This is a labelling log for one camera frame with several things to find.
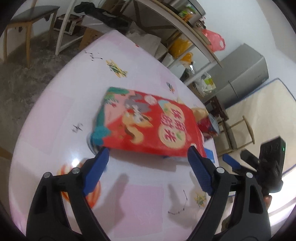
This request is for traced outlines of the red snack can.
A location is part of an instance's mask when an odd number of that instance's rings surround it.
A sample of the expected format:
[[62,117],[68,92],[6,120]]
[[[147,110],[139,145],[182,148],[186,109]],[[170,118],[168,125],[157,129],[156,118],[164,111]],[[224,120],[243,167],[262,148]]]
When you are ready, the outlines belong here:
[[201,119],[198,122],[198,127],[206,140],[220,135],[219,125],[211,114]]

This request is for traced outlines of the brown paper bag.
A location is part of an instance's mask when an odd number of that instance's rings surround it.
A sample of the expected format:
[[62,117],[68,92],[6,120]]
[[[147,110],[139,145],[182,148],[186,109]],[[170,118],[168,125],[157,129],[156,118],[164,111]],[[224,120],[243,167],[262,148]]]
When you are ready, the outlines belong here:
[[192,112],[197,123],[209,115],[205,108],[192,108]]

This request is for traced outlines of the red cartoon snack bag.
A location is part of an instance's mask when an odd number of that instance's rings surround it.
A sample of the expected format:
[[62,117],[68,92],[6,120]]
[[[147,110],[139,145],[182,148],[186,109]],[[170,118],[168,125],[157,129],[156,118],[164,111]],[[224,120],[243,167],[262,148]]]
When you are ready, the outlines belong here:
[[185,157],[194,146],[206,156],[193,111],[184,104],[136,90],[110,87],[89,138],[90,147]]

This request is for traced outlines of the light wooden chair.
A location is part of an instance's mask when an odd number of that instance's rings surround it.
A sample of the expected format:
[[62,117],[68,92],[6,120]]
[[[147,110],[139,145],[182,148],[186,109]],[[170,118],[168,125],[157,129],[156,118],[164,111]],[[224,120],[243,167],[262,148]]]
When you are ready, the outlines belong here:
[[[250,136],[250,140],[249,141],[245,140],[244,143],[242,143],[242,138],[245,138],[245,139],[247,138],[245,133],[239,134],[238,131],[235,130],[236,126],[242,123],[244,123],[247,129],[248,135]],[[241,150],[250,144],[253,144],[253,145],[255,144],[253,129],[251,127],[251,124],[249,123],[249,121],[244,115],[242,116],[241,120],[239,120],[238,122],[232,125],[229,125],[227,124],[226,121],[222,120],[219,122],[219,127],[222,128],[222,130],[220,131],[220,135],[222,134],[225,135],[228,147],[224,150],[218,151],[217,153],[218,157],[222,157],[224,154],[230,154],[238,150]]]

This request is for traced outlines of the white mattress blue trim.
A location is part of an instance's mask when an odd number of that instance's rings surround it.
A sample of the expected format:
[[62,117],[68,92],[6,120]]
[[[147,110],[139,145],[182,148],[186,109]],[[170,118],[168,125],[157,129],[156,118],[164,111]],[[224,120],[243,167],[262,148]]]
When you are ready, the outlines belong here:
[[243,117],[250,123],[255,144],[246,147],[257,156],[260,146],[281,137],[286,143],[283,166],[283,187],[272,195],[269,215],[285,210],[295,202],[295,99],[280,79],[259,88],[248,97],[226,109],[232,125]]

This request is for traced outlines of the grey refrigerator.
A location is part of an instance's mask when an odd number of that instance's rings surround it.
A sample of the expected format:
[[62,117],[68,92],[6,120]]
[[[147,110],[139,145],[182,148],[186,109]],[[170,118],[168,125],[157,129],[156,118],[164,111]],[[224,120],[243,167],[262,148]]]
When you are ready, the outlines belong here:
[[216,65],[208,71],[216,88],[205,96],[203,102],[217,97],[228,108],[269,78],[264,56],[247,44],[239,46],[221,63],[223,67]]

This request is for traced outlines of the red plastic bag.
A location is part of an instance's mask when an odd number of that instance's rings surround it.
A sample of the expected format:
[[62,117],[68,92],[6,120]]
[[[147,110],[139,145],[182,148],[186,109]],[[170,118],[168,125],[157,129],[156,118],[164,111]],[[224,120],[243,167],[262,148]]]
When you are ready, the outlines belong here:
[[225,47],[226,47],[225,40],[222,38],[221,35],[207,29],[203,29],[202,33],[211,43],[208,47],[211,49],[212,52],[225,50]]

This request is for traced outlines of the yellow plastic bag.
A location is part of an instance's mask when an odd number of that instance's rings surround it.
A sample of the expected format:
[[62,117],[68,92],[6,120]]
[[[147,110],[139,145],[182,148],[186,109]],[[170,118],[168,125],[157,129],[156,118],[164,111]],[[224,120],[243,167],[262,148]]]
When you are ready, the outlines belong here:
[[[169,49],[169,54],[177,59],[180,57],[185,51],[187,51],[192,46],[191,41],[188,39],[182,39],[179,37],[176,39]],[[193,53],[188,52],[185,56],[181,59],[182,63],[190,64],[192,62]]]

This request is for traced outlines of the cardboard box on floor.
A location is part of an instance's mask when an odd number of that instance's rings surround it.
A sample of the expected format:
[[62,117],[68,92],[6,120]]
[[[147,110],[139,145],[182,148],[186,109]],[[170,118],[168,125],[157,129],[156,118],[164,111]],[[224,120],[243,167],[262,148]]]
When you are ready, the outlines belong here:
[[79,50],[82,51],[87,46],[89,46],[91,43],[93,43],[95,40],[103,36],[104,33],[101,33],[97,30],[94,30],[92,28],[86,28],[84,35],[82,37],[82,40],[80,42]]

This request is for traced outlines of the long white shelf table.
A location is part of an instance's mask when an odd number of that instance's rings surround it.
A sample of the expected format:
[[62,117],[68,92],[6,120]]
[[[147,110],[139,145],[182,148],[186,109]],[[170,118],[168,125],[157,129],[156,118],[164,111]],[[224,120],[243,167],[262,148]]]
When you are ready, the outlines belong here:
[[[77,1],[71,1],[69,4],[69,7],[67,9],[65,18],[62,22],[62,26],[60,29],[60,33],[58,36],[58,42],[56,45],[56,55],[58,55],[61,51],[63,51],[65,48],[69,47],[70,44],[74,43],[74,41],[69,42],[65,45],[61,45],[62,39],[63,39],[63,34],[64,30],[66,28],[66,22],[69,19],[70,13],[74,11],[74,7],[76,6]],[[174,41],[180,37],[182,34],[186,36],[186,38],[192,43],[192,45],[185,50],[178,58],[174,57],[174,61],[168,65],[168,68],[171,69],[173,66],[178,64],[188,52],[191,51],[193,48],[198,48],[199,51],[208,59],[209,64],[205,65],[203,68],[207,66],[215,66],[218,64],[221,68],[223,68],[221,62],[217,58],[217,56],[214,54],[214,52],[209,48],[209,45],[211,45],[211,42],[209,39],[201,32],[201,30],[194,30],[193,25],[190,23],[189,19],[188,21],[183,20],[179,15],[177,15],[174,11],[172,11],[172,6],[169,4],[165,5],[161,1],[125,1],[123,3],[124,7],[127,7],[131,2],[133,2],[134,6],[134,12],[136,15],[136,21],[135,23],[137,24],[138,27],[140,27],[142,30],[146,31],[147,33],[152,33],[153,30],[165,30],[165,29],[176,29],[175,32],[178,34],[175,36],[173,39]],[[149,26],[145,27],[142,25],[141,18],[140,18],[140,10],[138,7],[138,3],[142,4],[145,6],[145,8],[150,9],[151,11],[154,11],[156,14],[159,16],[165,18],[167,22],[170,23],[170,25],[159,25],[159,26]],[[125,9],[124,7],[121,7],[122,11],[120,11],[117,15],[110,13],[107,14],[107,16],[119,16],[120,18],[127,19],[131,21],[127,16],[123,15],[123,12]]]

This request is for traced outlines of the wooden stool dark seat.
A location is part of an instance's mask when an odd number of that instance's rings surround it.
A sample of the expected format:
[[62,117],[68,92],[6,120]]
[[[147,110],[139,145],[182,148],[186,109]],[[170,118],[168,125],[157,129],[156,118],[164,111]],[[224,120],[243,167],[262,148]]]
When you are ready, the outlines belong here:
[[26,60],[27,68],[30,68],[30,47],[31,47],[31,33],[32,25],[41,19],[48,21],[52,16],[50,28],[48,31],[47,47],[51,44],[51,39],[54,30],[55,19],[57,16],[59,6],[36,6],[37,1],[33,1],[31,8],[13,17],[6,28],[4,29],[4,40],[3,40],[3,52],[4,52],[4,62],[7,62],[7,40],[8,40],[8,30],[12,28],[26,29]]

